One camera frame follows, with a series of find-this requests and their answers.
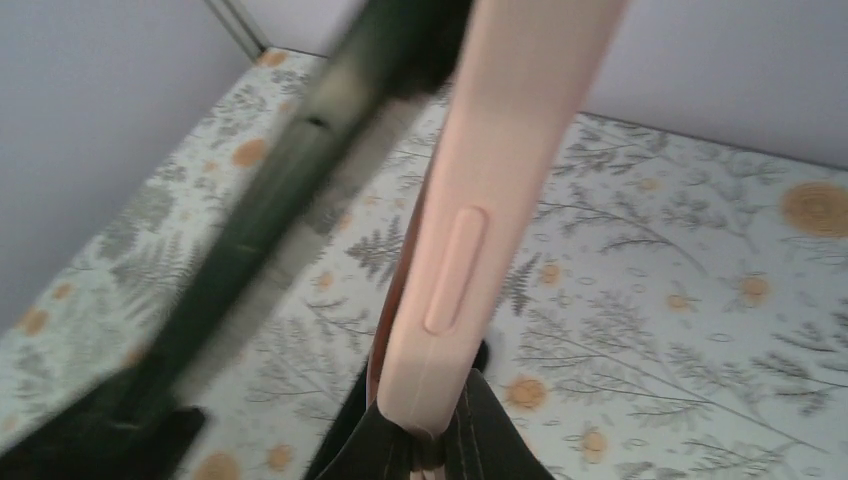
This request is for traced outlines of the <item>left aluminium corner post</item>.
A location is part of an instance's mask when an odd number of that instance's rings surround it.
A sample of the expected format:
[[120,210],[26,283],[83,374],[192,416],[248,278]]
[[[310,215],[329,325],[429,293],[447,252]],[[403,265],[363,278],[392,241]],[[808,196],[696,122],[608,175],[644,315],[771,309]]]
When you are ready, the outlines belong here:
[[204,0],[203,3],[253,62],[269,48],[269,40],[242,1]]

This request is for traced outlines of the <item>black phone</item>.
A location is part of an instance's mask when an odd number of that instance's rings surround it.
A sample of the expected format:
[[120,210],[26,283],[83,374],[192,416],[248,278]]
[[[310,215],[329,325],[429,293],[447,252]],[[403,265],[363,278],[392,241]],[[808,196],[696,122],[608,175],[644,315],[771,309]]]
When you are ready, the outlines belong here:
[[276,259],[291,282],[311,263],[323,234],[307,219],[371,177],[379,158],[350,153],[384,109],[445,83],[470,8],[467,1],[369,1],[354,16],[128,377],[121,413],[142,416],[194,396],[257,333],[278,300],[258,291],[263,268]]
[[489,343],[486,340],[483,340],[480,343],[480,346],[477,350],[474,361],[472,363],[472,367],[475,370],[477,370],[481,373],[484,373],[487,366],[489,365],[489,361],[490,361],[490,346],[489,346]]

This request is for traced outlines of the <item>black phone on mat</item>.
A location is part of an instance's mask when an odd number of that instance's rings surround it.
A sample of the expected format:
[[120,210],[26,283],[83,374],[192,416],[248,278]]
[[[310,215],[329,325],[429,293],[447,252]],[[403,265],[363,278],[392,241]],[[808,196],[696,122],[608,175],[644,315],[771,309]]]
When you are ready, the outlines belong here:
[[474,361],[472,363],[472,367],[475,370],[477,370],[481,373],[484,373],[487,366],[489,365],[489,361],[490,361],[490,346],[489,346],[489,343],[486,340],[483,340],[480,343],[480,346],[477,350]]

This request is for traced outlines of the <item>floral patterned mat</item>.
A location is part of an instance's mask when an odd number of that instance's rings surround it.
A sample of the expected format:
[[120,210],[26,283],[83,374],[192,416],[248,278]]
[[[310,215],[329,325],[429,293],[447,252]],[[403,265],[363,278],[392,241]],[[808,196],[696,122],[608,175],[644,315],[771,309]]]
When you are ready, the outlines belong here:
[[[132,363],[318,59],[261,57],[1,342],[1,443]],[[358,375],[438,96],[200,396],[180,479],[296,479]],[[507,274],[487,379],[560,479],[847,475],[847,176],[580,116]]]

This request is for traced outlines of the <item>pink phone case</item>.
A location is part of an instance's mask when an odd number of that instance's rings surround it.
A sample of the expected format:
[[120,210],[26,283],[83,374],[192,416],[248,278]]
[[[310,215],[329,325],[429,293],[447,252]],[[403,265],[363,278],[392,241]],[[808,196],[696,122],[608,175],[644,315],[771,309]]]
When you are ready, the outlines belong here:
[[626,5],[478,1],[367,370],[382,416],[446,431],[564,134]]

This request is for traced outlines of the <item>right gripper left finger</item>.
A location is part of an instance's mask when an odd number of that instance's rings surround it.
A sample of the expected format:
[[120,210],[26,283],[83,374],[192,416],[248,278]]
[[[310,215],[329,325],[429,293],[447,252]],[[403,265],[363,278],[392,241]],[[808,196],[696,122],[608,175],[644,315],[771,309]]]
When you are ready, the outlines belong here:
[[3,479],[172,479],[206,413],[167,390],[133,392],[135,372],[97,384],[1,454]]

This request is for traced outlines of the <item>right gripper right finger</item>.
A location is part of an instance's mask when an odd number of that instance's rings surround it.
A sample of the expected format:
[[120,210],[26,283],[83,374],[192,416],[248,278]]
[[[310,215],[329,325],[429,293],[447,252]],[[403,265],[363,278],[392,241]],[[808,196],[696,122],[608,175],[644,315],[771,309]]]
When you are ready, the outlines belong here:
[[[306,479],[408,479],[414,437],[366,405],[362,370]],[[535,458],[482,375],[469,374],[440,453],[448,479],[532,480],[553,476]]]

